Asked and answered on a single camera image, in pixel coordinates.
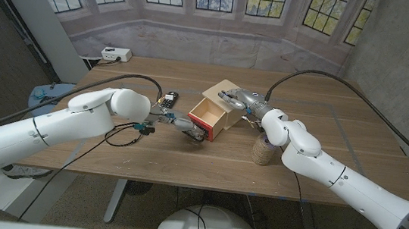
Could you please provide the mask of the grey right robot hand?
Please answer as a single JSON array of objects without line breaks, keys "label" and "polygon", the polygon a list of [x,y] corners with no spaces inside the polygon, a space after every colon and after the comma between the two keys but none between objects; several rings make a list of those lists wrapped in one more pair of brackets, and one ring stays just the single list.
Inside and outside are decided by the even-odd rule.
[{"label": "grey right robot hand", "polygon": [[259,93],[253,93],[246,89],[229,89],[220,91],[218,96],[237,110],[246,110],[248,114],[261,120],[263,116],[273,109]]}]

